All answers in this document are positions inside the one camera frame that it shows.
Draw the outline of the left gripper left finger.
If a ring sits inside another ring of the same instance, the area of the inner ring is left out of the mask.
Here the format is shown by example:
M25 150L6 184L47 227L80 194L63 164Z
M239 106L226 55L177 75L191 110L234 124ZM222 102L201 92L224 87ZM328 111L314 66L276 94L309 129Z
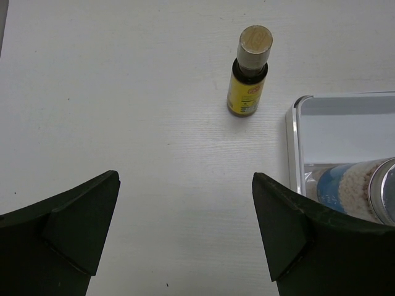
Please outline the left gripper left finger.
M119 189L110 170L1 215L1 295L86 295Z

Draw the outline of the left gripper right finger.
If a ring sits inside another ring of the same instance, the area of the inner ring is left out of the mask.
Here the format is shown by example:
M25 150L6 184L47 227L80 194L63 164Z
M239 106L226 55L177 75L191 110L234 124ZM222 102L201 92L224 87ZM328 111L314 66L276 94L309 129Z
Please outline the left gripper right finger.
M394 228L304 197L264 173L252 195L280 295L393 295Z

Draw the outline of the blue-label silver-cap jar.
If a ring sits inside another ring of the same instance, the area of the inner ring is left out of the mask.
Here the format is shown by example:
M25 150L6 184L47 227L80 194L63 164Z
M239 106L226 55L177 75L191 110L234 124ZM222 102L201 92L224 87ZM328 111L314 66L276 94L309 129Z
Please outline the blue-label silver-cap jar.
M394 158L315 171L306 179L306 192L338 212L394 226Z

